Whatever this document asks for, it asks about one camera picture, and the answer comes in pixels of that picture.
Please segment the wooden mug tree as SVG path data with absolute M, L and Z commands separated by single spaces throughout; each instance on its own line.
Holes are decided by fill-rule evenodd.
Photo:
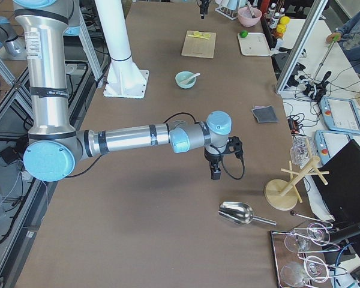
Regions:
M 311 151 L 310 141 L 305 139 L 309 160 L 298 171 L 290 169 L 282 169 L 290 175 L 290 181 L 287 182 L 282 179 L 273 179 L 265 185 L 264 195 L 267 202 L 275 209 L 281 211 L 288 211 L 293 209 L 297 202 L 302 203 L 302 198 L 297 190 L 297 183 L 305 176 L 316 175 L 318 176 L 324 185 L 328 185 L 328 181 L 324 175 L 329 174 L 329 171 L 321 172 L 318 168 L 320 163 L 319 156 L 313 155 Z

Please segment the mint green bowl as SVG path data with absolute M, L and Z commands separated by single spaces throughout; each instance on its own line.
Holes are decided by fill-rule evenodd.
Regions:
M 195 77 L 190 79 L 190 77 L 193 75 L 194 73 L 190 71 L 178 72 L 175 76 L 175 82 L 182 89 L 192 88 L 197 80 Z

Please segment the pink bowl with ice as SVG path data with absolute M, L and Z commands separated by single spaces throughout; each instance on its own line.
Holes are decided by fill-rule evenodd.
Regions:
M 238 10 L 238 19 L 242 26 L 252 27 L 258 22 L 260 22 L 260 19 L 263 15 L 262 12 L 256 8 L 252 8 L 252 11 L 255 17 L 252 17 L 252 14 L 250 13 L 248 7 L 242 7 Z

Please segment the wine glass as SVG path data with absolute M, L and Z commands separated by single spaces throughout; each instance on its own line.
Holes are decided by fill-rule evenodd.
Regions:
M 317 283 L 324 283 L 329 278 L 327 265 L 318 256 L 307 256 L 304 260 L 304 270 L 308 277 Z
M 307 227 L 308 237 L 319 246 L 326 246 L 330 242 L 328 229 L 320 223 L 311 223 Z
M 287 234 L 284 239 L 286 248 L 293 253 L 302 253 L 308 251 L 311 247 L 311 242 L 304 236 L 298 234 Z

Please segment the white serving tray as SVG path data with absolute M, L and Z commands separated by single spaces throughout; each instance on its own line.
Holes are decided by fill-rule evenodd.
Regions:
M 264 33 L 249 32 L 242 38 L 237 34 L 241 54 L 244 56 L 270 56 L 271 51 Z

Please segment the person in blue jacket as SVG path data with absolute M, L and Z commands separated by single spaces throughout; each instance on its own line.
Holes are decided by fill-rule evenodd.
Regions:
M 355 73 L 360 76 L 360 11 L 327 36 L 326 42 L 330 44 L 334 38 L 337 38 L 339 46 Z

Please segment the metal muddler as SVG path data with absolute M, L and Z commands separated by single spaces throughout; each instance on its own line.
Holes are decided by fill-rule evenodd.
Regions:
M 247 8 L 248 8 L 248 10 L 249 10 L 249 12 L 250 12 L 250 14 L 251 14 L 251 17 L 252 17 L 253 19 L 255 19 L 255 18 L 256 18 L 256 15 L 255 15 L 255 13 L 254 13 L 254 10 L 253 10 L 252 5 L 251 5 L 250 2 L 247 2 Z

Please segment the wooden cutting board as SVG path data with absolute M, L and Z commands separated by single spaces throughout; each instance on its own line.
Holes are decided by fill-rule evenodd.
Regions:
M 192 30 L 186 32 L 181 55 L 212 59 L 215 51 L 216 33 L 207 32 L 211 35 L 209 40 L 187 37 L 188 34 L 193 34 L 193 32 Z

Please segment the yellow plastic knife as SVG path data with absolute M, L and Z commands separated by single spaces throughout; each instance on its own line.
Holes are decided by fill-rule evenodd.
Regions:
M 188 34 L 187 37 L 209 40 L 209 37 L 205 37 L 205 36 L 202 36 L 202 35 Z

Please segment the metal ice scoop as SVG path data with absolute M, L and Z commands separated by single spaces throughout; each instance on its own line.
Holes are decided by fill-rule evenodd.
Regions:
M 277 222 L 274 220 L 256 216 L 252 207 L 244 202 L 223 202 L 219 206 L 218 213 L 223 218 L 239 225 L 250 224 L 253 221 L 258 221 L 272 226 L 277 225 Z

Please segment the yellow lemon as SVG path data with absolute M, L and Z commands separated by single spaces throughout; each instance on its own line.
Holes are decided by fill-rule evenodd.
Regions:
M 290 17 L 283 16 L 283 17 L 280 17 L 278 23 L 279 23 L 280 25 L 287 25 L 289 22 L 290 22 Z

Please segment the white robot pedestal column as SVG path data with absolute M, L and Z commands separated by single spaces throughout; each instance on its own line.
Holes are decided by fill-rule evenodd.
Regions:
M 133 61 L 122 2 L 99 0 L 95 4 L 111 58 L 104 96 L 143 99 L 149 71 L 140 70 Z

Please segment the teach pendant tablet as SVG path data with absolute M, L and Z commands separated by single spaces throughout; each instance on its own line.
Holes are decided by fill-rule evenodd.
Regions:
M 326 164 L 352 139 L 353 136 L 350 133 L 316 130 L 314 134 L 314 142 L 321 163 Z
M 360 134 L 360 116 L 353 100 L 322 97 L 319 106 L 330 130 Z

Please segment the dark grey folded cloth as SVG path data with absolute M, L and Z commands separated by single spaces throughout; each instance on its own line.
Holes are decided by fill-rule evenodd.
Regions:
M 260 124 L 278 122 L 278 118 L 272 106 L 254 106 L 251 112 L 256 121 Z

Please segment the black monitor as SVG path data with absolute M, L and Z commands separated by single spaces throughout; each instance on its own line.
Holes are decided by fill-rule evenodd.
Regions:
M 346 144 L 321 171 L 327 184 L 318 176 L 313 181 L 336 221 L 360 222 L 360 146 L 355 140 Z

